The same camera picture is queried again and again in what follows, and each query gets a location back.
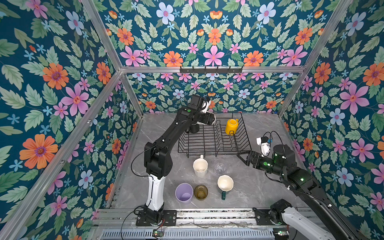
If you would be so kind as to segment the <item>clear glass cup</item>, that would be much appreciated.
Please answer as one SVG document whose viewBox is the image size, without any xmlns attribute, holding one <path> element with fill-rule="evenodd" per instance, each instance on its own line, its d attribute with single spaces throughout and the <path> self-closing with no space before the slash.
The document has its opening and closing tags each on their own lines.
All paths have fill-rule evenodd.
<svg viewBox="0 0 384 240">
<path fill-rule="evenodd" d="M 216 160 L 214 162 L 214 173 L 218 176 L 224 175 L 227 172 L 227 164 L 223 160 Z"/>
</svg>

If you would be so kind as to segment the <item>cream mug green handle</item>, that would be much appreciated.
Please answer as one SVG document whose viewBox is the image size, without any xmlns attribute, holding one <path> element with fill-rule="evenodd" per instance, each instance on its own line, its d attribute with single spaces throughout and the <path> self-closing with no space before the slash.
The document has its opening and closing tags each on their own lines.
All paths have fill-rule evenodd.
<svg viewBox="0 0 384 240">
<path fill-rule="evenodd" d="M 217 185 L 221 191 L 221 199 L 224 201 L 228 192 L 234 187 L 234 180 L 228 175 L 222 175 L 218 178 Z"/>
</svg>

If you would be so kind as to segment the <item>yellow mug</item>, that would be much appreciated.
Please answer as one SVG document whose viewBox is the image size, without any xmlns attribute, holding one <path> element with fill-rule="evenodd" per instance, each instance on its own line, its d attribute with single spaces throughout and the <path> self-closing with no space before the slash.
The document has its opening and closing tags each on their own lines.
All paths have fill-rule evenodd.
<svg viewBox="0 0 384 240">
<path fill-rule="evenodd" d="M 229 119 L 227 121 L 225 132 L 228 136 L 234 136 L 238 130 L 238 127 L 239 127 L 238 119 Z"/>
</svg>

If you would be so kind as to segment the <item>red interior white mug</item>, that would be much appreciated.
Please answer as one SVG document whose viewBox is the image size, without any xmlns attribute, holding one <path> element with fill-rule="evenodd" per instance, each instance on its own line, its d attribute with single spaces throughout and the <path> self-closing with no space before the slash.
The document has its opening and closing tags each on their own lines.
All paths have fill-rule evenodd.
<svg viewBox="0 0 384 240">
<path fill-rule="evenodd" d="M 212 126 L 216 122 L 216 115 L 214 113 L 210 112 L 211 103 L 212 103 L 212 100 L 209 100 L 209 101 L 206 101 L 202 106 L 203 107 L 203 109 L 202 109 L 203 116 L 201 118 L 200 123 L 203 125 Z"/>
</svg>

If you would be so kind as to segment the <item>black mug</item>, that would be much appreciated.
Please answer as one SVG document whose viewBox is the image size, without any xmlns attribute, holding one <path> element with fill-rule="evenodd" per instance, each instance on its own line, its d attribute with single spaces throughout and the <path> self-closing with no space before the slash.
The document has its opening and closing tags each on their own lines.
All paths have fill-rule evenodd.
<svg viewBox="0 0 384 240">
<path fill-rule="evenodd" d="M 198 133 L 200 130 L 200 125 L 199 124 L 194 124 L 194 125 L 191 125 L 190 128 L 189 128 L 189 133 L 190 134 L 196 134 Z"/>
</svg>

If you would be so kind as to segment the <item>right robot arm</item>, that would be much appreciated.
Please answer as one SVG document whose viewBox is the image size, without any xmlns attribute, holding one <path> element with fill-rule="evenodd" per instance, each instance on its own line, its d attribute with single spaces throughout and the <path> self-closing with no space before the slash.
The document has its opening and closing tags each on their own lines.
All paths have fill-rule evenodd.
<svg viewBox="0 0 384 240">
<path fill-rule="evenodd" d="M 311 208 L 326 229 L 304 219 L 285 200 L 271 205 L 270 219 L 273 223 L 284 222 L 291 225 L 308 239 L 366 239 L 330 200 L 320 182 L 308 171 L 298 167 L 295 152 L 288 145 L 276 145 L 268 155 L 264 152 L 242 151 L 238 152 L 238 157 L 249 167 L 278 176 L 288 190 Z"/>
</svg>

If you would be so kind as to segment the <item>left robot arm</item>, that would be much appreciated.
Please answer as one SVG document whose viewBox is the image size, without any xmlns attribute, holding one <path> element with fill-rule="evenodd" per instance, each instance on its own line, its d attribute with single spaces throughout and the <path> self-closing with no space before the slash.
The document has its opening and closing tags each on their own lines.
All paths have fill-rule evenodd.
<svg viewBox="0 0 384 240">
<path fill-rule="evenodd" d="M 172 149 L 183 133 L 197 133 L 200 125 L 212 125 L 216 121 L 214 114 L 208 111 L 209 97 L 192 95 L 187 106 L 181 107 L 167 130 L 154 142 L 148 142 L 144 149 L 144 167 L 149 180 L 149 191 L 143 210 L 142 220 L 159 224 L 164 216 L 164 188 L 166 177 L 172 170 Z"/>
</svg>

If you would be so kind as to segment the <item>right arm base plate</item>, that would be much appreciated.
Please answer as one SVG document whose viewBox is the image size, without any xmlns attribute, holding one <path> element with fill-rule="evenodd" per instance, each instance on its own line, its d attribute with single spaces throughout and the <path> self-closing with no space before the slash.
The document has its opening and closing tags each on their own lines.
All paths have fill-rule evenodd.
<svg viewBox="0 0 384 240">
<path fill-rule="evenodd" d="M 257 209 L 252 208 L 255 214 L 255 220 L 259 226 L 287 226 L 287 223 L 283 221 L 282 211 L 270 210 L 270 209 Z"/>
</svg>

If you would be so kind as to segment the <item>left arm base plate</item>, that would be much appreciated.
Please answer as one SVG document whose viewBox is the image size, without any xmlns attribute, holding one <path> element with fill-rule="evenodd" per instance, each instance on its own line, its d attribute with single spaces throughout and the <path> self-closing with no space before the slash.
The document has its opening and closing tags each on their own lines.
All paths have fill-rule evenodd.
<svg viewBox="0 0 384 240">
<path fill-rule="evenodd" d="M 137 227 L 175 226 L 177 221 L 176 210 L 164 210 L 153 212 L 151 210 L 139 211 L 136 220 Z"/>
</svg>

